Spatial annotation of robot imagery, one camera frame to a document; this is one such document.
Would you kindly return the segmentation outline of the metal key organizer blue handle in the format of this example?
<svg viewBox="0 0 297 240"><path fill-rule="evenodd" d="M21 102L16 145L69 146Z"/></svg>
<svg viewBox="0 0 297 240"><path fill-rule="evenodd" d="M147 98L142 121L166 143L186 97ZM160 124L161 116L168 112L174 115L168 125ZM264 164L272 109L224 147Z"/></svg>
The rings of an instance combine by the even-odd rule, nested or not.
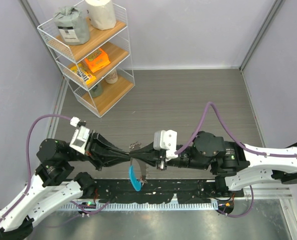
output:
<svg viewBox="0 0 297 240"><path fill-rule="evenodd" d="M147 164L137 158L130 158L128 167L128 178L134 190L140 192L147 181L148 166Z"/></svg>

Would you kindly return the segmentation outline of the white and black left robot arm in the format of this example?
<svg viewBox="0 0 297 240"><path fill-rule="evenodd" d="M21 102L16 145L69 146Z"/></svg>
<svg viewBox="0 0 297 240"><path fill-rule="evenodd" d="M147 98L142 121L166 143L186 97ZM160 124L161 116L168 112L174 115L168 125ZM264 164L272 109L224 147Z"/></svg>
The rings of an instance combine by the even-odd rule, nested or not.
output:
<svg viewBox="0 0 297 240"><path fill-rule="evenodd" d="M61 190L53 192L73 172L70 162L90 162L97 170L130 161L130 154L88 128L75 130L70 142L47 138L36 154L40 165L26 187L0 209L0 240L23 240L48 215L78 199L97 194L94 178L78 173Z"/></svg>

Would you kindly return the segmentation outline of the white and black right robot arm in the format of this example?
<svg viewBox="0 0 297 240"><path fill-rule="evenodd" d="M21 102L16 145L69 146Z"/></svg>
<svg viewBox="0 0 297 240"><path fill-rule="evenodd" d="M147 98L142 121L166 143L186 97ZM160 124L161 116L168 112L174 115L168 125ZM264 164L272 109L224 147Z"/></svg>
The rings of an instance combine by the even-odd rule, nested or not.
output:
<svg viewBox="0 0 297 240"><path fill-rule="evenodd" d="M160 170L167 167L210 170L215 176L216 194L226 197L244 187L271 181L284 185L297 184L297 142L286 148L262 148L248 144L225 141L221 136L200 131L191 146L180 151L177 132L155 132L151 145L130 152L137 160L141 178L137 179L134 167L128 168L133 188L139 192L147 175L146 166Z"/></svg>

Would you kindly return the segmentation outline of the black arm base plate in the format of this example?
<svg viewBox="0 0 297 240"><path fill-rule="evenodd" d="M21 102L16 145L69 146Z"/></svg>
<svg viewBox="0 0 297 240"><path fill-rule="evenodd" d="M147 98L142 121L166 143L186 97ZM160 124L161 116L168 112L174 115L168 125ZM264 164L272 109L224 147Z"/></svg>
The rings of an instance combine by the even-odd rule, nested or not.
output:
<svg viewBox="0 0 297 240"><path fill-rule="evenodd" d="M95 179L96 190L83 199L92 199L97 193L100 203L111 204L163 204L177 197L179 204L209 203L210 198L229 199L244 197L244 191L216 192L214 181L206 179L149 179L140 191L136 191L128 179Z"/></svg>

